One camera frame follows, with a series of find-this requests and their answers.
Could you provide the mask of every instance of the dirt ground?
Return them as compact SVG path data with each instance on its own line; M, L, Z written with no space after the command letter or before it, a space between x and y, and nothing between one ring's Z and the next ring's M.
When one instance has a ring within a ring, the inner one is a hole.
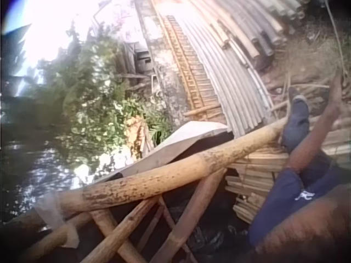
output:
M333 12L341 39L344 63L351 72L351 18L342 10ZM284 82L291 84L313 83L328 85L341 64L335 33L326 9L314 9L306 14L302 24L290 28L291 35L284 47L276 50L270 67L262 72L274 104L286 100ZM298 87L301 92L311 88L308 85ZM313 116L321 114L326 105L328 88L315 88L306 97L310 101ZM280 117L286 114L284 108L278 111Z

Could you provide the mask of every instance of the person's leg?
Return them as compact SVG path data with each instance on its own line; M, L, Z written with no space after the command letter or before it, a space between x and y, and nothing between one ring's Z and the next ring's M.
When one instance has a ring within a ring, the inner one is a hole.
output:
M296 96L295 90L289 90L291 113L283 130L282 145L290 154L309 133L308 105L301 96ZM331 166L331 159L322 150L312 162L301 172L300 177L304 187L320 179Z

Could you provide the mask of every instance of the concrete wall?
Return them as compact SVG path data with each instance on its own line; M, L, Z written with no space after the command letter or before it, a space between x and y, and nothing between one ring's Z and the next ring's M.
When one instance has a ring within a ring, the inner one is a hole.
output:
M176 61L151 0L135 0L135 7L173 128L177 129L188 122L183 113L189 111L190 106Z

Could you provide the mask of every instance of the sky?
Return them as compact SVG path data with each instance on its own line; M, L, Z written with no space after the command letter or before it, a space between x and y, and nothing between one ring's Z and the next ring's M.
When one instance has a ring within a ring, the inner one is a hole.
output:
M2 33L31 24L24 40L26 60L18 76L35 67L38 60L53 60L60 47L66 48L70 38L66 34L75 21L81 40L92 25L92 16L98 11L101 0L17 0L13 1L5 17Z

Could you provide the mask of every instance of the blue pants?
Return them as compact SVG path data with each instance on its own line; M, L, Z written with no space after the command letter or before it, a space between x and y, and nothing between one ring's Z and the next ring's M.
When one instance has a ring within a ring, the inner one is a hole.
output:
M290 154L309 133L309 110L303 100L295 100L291 105L291 114L282 134L282 145ZM331 169L332 160L322 150L300 173L304 187L308 187L323 177Z

